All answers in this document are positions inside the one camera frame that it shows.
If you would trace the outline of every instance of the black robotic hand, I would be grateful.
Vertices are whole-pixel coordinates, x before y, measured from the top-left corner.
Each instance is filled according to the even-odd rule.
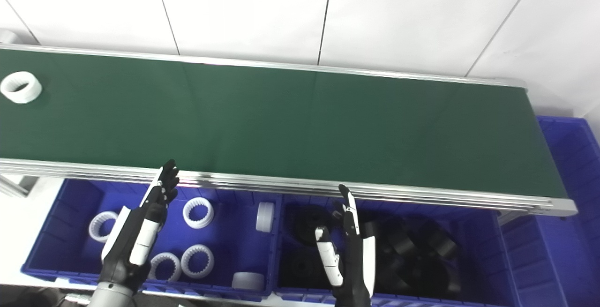
[[[356,202],[350,190],[340,184],[339,191],[345,199],[340,210],[345,233],[344,259],[342,261],[336,253],[325,226],[315,229],[317,247],[333,287],[336,307],[370,307],[375,285],[375,237],[371,231],[360,230]]]
[[[167,207],[177,197],[178,172],[175,161],[169,160],[150,183],[139,207],[123,207],[103,249],[99,283],[124,286],[135,294],[146,281],[148,255],[167,219]]]

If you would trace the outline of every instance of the green conveyor belt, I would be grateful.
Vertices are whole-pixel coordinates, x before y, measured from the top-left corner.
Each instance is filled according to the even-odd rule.
[[[566,198],[518,87],[0,50],[0,157]]]

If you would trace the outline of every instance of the blue storage crate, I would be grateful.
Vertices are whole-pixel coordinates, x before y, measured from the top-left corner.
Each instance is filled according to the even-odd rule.
[[[520,217],[502,227],[523,307],[600,306],[600,149],[584,119],[538,117],[572,217]]]
[[[22,272],[48,281],[63,277],[73,283],[95,285],[101,271],[100,254],[105,244],[94,241],[88,235],[88,224],[99,212],[109,210],[118,213],[123,205],[131,209],[137,207],[147,187],[66,180]],[[142,289],[253,301],[270,295],[281,195],[188,187],[178,189],[179,195],[169,205],[167,222],[158,234],[150,257],[160,252],[171,252],[181,258],[188,247],[200,243],[212,250],[214,268],[202,279],[190,279],[182,274],[177,282],[148,280]],[[186,202],[196,196],[210,200],[215,210],[212,222],[198,230],[189,227],[182,214]],[[255,230],[259,202],[276,203],[271,233]],[[163,269],[159,266],[158,270],[160,275]],[[234,290],[232,278],[238,271],[263,274],[266,279],[263,292]]]
[[[274,292],[284,300],[334,303],[331,291],[327,289],[297,288],[282,286],[279,280],[282,267],[281,259],[287,254],[305,249],[316,253],[315,247],[305,247],[292,233],[294,214],[302,206],[318,204],[330,212],[336,198],[321,196],[285,195],[277,241],[276,270],[274,271]],[[411,306],[411,307],[464,307],[464,306],[507,306],[517,307],[514,282],[510,275],[508,258],[504,249],[497,213],[490,210],[468,209],[441,205],[407,204],[398,202],[379,202],[358,200],[360,215],[377,217],[422,215],[435,219],[442,224],[461,245],[457,260],[461,277],[459,300],[439,300],[411,296],[395,296],[375,292],[373,306]],[[332,239],[343,249],[341,231],[335,229]]]

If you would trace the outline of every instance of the white ring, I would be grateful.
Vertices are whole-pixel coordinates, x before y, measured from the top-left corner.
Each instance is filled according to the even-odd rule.
[[[206,206],[206,216],[199,221],[195,221],[189,217],[189,213],[196,206]],[[196,197],[189,200],[184,206],[184,220],[191,228],[204,228],[212,221],[215,211],[212,209],[210,202],[202,197]]]
[[[189,269],[189,260],[191,259],[191,256],[195,255],[198,252],[203,252],[206,254],[206,257],[208,258],[206,266],[204,266],[204,268],[201,271],[191,271]],[[210,274],[210,271],[212,271],[212,267],[214,266],[215,258],[212,255],[212,252],[208,247],[202,244],[190,246],[188,249],[186,249],[184,255],[181,258],[181,269],[188,277],[192,279],[201,279],[202,277],[206,277]]]
[[[150,260],[150,273],[148,273],[148,278],[156,279],[156,268],[158,267],[159,263],[164,262],[165,260],[171,260],[175,265],[173,274],[171,275],[171,277],[169,277],[169,279],[167,279],[167,281],[178,281],[180,279],[181,262],[177,258],[177,256],[169,252],[159,253],[155,255],[154,258],[152,258],[152,260]]]
[[[264,275],[251,271],[238,271],[234,273],[231,287],[237,290],[264,290]]]
[[[256,230],[270,233],[273,227],[273,215],[275,215],[275,204],[272,202],[259,203],[259,210],[256,214]]]
[[[88,226],[88,233],[90,233],[90,237],[92,237],[92,239],[95,241],[106,243],[111,233],[105,236],[100,236],[100,226],[102,226],[105,221],[110,221],[111,219],[116,219],[117,217],[118,215],[113,211],[104,211],[98,213],[98,215],[92,219],[90,225]]]
[[[23,44],[23,41],[12,31],[0,30],[0,44]]]
[[[41,84],[30,72],[16,72],[2,79],[0,92],[17,104],[25,104],[39,96]]]

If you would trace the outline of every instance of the white gear ring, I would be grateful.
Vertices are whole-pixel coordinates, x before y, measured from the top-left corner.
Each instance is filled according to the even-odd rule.
[[[15,72],[0,82],[0,93],[17,104],[35,100],[41,90],[38,79],[30,72]]]
[[[196,206],[205,206],[206,207],[206,216],[204,216],[199,221],[195,221],[189,217],[192,209]],[[189,200],[184,206],[184,220],[191,228],[204,228],[212,221],[212,218],[215,216],[215,211],[212,208],[210,202],[202,197],[196,197]]]
[[[96,217],[92,219],[90,225],[88,226],[88,233],[90,233],[90,237],[92,237],[92,239],[94,239],[95,241],[106,243],[111,233],[105,236],[100,236],[100,226],[102,226],[102,224],[106,221],[110,221],[111,219],[116,220],[117,217],[118,215],[113,211],[104,211],[98,213],[98,215],[96,215]]]
[[[177,256],[169,252],[159,253],[150,260],[150,273],[148,273],[148,278],[157,279],[156,278],[156,268],[158,264],[164,262],[165,260],[171,260],[175,265],[175,269],[173,270],[173,274],[167,281],[178,281],[181,277],[181,262]]]
[[[189,269],[189,260],[193,255],[198,252],[202,252],[206,254],[208,260],[206,261],[206,266],[201,271],[191,271]],[[192,278],[192,279],[201,279],[202,277],[206,277],[212,271],[212,267],[215,266],[215,257],[212,255],[210,249],[202,244],[192,245],[190,246],[181,258],[181,269],[184,273]]]

